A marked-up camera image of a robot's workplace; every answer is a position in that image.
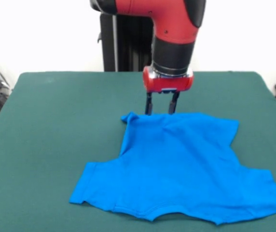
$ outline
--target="black stand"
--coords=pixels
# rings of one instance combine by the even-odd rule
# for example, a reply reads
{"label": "black stand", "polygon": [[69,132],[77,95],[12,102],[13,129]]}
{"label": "black stand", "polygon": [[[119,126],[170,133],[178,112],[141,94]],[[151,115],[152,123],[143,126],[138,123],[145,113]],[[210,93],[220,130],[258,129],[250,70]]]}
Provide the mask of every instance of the black stand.
{"label": "black stand", "polygon": [[139,72],[152,61],[153,22],[146,17],[101,14],[104,71]]}

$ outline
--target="white wall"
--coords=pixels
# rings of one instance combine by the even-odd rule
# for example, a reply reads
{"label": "white wall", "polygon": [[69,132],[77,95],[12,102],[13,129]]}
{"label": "white wall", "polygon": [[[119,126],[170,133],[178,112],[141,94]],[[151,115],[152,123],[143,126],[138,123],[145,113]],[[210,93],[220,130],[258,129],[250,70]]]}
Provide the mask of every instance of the white wall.
{"label": "white wall", "polygon": [[[99,13],[89,0],[0,0],[0,67],[22,72],[102,71]],[[207,0],[195,71],[256,71],[276,83],[276,1]]]}

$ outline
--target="blue t-shirt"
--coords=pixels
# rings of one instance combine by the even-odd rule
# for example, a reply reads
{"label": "blue t-shirt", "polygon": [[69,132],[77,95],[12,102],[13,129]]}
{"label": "blue t-shirt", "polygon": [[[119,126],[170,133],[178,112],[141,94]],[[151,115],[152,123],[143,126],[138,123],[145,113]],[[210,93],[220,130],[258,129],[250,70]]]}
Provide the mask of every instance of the blue t-shirt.
{"label": "blue t-shirt", "polygon": [[230,148],[237,121],[200,113],[122,121],[119,157],[87,163],[71,203],[151,221],[178,212],[222,224],[276,213],[270,171],[240,165]]}

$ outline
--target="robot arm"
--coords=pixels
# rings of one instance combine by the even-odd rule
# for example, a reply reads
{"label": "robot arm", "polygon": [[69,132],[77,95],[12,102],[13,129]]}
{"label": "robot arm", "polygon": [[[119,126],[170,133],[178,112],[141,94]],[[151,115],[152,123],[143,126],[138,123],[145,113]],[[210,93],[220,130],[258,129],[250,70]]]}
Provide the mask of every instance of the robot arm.
{"label": "robot arm", "polygon": [[148,92],[146,113],[152,107],[152,92],[174,92],[173,113],[180,91],[193,82],[188,72],[194,43],[202,24],[206,0],[91,0],[93,8],[108,14],[150,17],[154,22],[152,66],[145,67]]}

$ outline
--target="green table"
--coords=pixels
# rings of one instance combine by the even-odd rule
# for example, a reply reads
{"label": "green table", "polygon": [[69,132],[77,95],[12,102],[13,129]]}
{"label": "green table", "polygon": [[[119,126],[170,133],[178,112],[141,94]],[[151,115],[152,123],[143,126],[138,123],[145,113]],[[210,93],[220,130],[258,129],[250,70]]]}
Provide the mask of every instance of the green table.
{"label": "green table", "polygon": [[[154,95],[166,113],[171,95]],[[0,114],[0,232],[274,232],[276,215],[215,226],[182,214],[154,222],[104,212],[69,197],[88,161],[118,156],[120,117],[142,114],[142,75],[25,73]],[[238,119],[232,144],[242,164],[270,169],[276,181],[276,100],[252,72],[198,72],[178,112]]]}

